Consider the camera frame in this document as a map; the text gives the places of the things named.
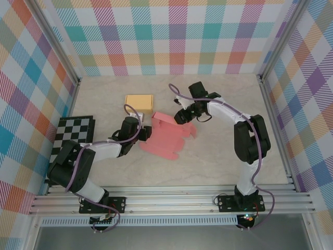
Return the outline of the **aluminium side rail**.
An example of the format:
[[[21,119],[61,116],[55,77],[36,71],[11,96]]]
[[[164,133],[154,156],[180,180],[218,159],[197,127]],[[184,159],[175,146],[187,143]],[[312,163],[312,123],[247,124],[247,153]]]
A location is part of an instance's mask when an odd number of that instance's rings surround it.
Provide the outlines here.
[[[280,154],[280,157],[281,157],[286,175],[288,176],[288,178],[291,178],[292,184],[294,185],[294,190],[296,192],[300,192],[300,187],[299,187],[297,178],[295,176],[294,170],[291,166],[291,162],[290,162],[290,159],[289,159],[289,156],[288,156],[287,149],[286,149],[286,147],[284,145],[284,142],[283,142],[282,133],[280,131],[278,120],[277,120],[277,118],[275,117],[275,114],[274,114],[273,104],[272,104],[271,99],[269,97],[268,90],[267,90],[267,88],[264,84],[264,81],[261,79],[261,76],[256,75],[256,77],[257,77],[257,81],[258,81],[258,84],[259,84],[259,87],[260,87],[260,90],[261,90],[261,93],[262,93],[262,96],[263,96],[263,100],[264,100],[266,110],[267,110],[267,113],[268,113],[268,116],[269,116],[269,119],[270,119],[270,123],[271,123],[272,129],[273,129],[275,141],[276,141],[276,144],[277,144],[277,147],[278,147],[278,150],[279,150],[279,154]]]

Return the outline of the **aluminium corner post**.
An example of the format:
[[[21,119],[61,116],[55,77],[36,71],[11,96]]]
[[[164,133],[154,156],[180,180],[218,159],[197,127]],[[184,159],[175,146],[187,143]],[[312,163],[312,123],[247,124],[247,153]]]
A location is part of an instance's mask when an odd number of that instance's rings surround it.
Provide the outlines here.
[[[295,0],[288,9],[285,19],[279,26],[270,50],[266,54],[266,58],[257,74],[260,83],[264,83],[274,66],[284,47],[289,42],[297,24],[299,23],[303,13],[306,11],[311,0]]]
[[[38,5],[36,0],[25,0],[25,3],[32,11],[34,17],[37,19],[38,24],[41,26],[42,31],[45,33],[51,47],[54,49],[55,53],[59,57],[60,62],[63,64],[66,72],[68,73],[71,80],[74,81],[75,86],[80,85],[80,78],[75,72],[70,60],[68,59],[65,51],[63,50],[56,34],[54,33],[52,26],[49,24],[47,18],[45,17],[42,9]]]

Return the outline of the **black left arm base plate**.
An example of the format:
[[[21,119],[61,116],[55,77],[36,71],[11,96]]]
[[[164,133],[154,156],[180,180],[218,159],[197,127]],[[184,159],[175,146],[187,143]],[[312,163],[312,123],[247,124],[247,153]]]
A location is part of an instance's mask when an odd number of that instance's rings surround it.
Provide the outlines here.
[[[94,205],[87,201],[85,198],[79,199],[79,213],[80,214],[108,214],[110,210],[101,206]],[[119,213],[124,213],[126,206],[126,197],[105,197],[99,202],[104,206],[112,207]]]

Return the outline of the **aluminium rail frame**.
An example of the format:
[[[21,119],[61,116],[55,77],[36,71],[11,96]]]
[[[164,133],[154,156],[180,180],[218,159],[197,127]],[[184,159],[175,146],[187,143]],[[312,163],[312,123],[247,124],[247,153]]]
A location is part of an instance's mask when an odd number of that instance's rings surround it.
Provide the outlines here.
[[[267,214],[315,212],[309,193],[296,192],[292,183],[263,185],[272,195],[262,193]],[[217,195],[234,193],[232,185],[107,187],[111,196],[126,197],[125,215],[207,215],[218,214],[213,202]],[[79,199],[60,186],[50,187],[46,195],[36,196],[30,216],[77,216]]]

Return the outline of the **small green circuit board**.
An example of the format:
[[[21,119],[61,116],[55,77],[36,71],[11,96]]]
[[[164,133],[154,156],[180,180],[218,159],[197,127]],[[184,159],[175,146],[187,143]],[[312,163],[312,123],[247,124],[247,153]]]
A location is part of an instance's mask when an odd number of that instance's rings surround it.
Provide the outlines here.
[[[104,225],[104,224],[111,224],[112,217],[107,215],[102,216],[92,216],[89,218],[89,224],[97,224],[97,225]]]

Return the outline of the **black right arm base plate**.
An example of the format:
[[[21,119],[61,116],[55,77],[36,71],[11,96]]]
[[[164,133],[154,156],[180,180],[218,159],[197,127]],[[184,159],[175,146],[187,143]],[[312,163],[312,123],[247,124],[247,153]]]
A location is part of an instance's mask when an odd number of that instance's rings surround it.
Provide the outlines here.
[[[265,211],[265,204],[261,195],[255,198],[250,198],[243,207],[239,207],[233,195],[219,195],[217,197],[217,205],[220,213],[225,212],[263,212]]]

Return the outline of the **black grey checkerboard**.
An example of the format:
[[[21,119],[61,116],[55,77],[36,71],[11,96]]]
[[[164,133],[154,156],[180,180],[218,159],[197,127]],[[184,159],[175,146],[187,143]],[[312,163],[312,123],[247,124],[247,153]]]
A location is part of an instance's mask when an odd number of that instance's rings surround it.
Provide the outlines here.
[[[60,118],[49,165],[55,160],[67,141],[72,140],[77,143],[91,143],[94,137],[94,129],[95,119],[92,115]]]

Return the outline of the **yellow paper box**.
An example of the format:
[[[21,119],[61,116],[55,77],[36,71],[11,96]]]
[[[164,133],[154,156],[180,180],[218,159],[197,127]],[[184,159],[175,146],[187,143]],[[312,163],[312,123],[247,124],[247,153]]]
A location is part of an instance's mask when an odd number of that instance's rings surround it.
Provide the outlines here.
[[[151,94],[131,94],[125,98],[125,104],[132,106],[138,113],[152,114],[153,95]]]

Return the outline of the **pink paper box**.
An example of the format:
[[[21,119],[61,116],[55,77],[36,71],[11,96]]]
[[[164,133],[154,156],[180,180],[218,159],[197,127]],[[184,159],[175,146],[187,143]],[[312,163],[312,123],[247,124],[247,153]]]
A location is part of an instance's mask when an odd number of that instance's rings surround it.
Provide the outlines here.
[[[139,144],[143,151],[168,160],[177,160],[185,139],[196,138],[197,129],[193,123],[177,124],[172,116],[155,112],[151,118],[152,134]]]

